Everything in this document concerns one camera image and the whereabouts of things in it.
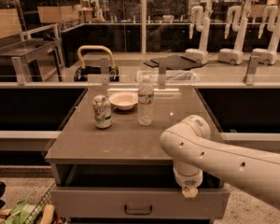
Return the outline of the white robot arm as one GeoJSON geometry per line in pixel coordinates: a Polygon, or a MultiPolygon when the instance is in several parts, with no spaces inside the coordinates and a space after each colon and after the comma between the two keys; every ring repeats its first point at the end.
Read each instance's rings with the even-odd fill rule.
{"type": "Polygon", "coordinates": [[[197,115],[166,129],[160,144],[174,161],[176,178],[191,175],[192,165],[280,210],[280,154],[214,142],[197,115]]]}

